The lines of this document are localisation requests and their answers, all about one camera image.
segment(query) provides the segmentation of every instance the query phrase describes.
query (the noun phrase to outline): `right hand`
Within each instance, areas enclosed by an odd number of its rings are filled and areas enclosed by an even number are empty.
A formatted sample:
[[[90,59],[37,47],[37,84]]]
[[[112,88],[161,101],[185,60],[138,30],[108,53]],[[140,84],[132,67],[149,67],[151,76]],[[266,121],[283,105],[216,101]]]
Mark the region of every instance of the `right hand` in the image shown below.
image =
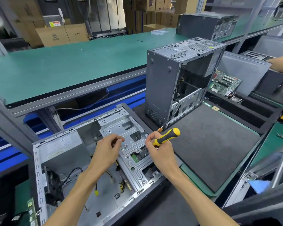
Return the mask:
[[[176,173],[179,169],[171,142],[167,141],[161,144],[158,149],[156,149],[151,143],[151,140],[157,139],[161,136],[162,135],[159,132],[155,131],[148,135],[145,144],[154,164],[165,177],[170,178],[170,176]]]

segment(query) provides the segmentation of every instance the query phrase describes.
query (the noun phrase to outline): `computer tower on conveyor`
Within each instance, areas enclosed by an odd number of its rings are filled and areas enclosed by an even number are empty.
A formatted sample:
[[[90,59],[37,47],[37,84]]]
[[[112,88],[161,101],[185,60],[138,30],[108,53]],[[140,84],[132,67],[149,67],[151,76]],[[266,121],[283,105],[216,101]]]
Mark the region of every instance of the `computer tower on conveyor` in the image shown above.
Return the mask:
[[[166,128],[199,106],[225,47],[198,37],[148,51],[147,116]]]
[[[199,36],[217,40],[230,36],[237,21],[236,15],[215,12],[184,13],[178,17],[176,33],[189,38]]]

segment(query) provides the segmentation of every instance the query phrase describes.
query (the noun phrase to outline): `forearm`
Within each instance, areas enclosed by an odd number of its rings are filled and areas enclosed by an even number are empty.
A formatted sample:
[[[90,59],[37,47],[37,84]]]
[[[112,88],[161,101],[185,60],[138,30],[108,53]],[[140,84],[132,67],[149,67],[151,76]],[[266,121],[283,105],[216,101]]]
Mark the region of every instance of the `forearm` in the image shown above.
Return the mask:
[[[238,225],[203,194],[180,169],[172,173],[168,179],[188,202],[201,226]]]
[[[96,175],[90,175],[88,170],[81,173],[68,196],[46,221],[45,226],[76,226],[90,196],[95,183]]]

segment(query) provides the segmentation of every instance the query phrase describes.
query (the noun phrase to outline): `screwdriver handle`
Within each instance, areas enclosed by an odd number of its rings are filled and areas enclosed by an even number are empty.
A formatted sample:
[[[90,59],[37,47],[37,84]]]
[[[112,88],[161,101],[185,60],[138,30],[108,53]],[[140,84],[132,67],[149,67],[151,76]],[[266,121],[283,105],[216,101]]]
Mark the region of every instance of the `screwdriver handle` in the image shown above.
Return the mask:
[[[174,139],[180,135],[178,128],[171,128],[166,134],[162,135],[153,142],[154,146],[160,146],[161,144],[167,142],[168,140]]]

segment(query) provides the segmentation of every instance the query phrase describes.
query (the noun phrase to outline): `left hand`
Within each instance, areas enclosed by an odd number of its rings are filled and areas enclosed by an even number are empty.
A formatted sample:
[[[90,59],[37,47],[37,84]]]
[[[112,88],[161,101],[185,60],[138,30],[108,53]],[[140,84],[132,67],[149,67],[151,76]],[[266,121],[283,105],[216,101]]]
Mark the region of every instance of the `left hand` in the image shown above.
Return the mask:
[[[124,137],[110,134],[97,142],[94,155],[88,169],[92,169],[99,177],[112,166],[119,155],[119,148]]]

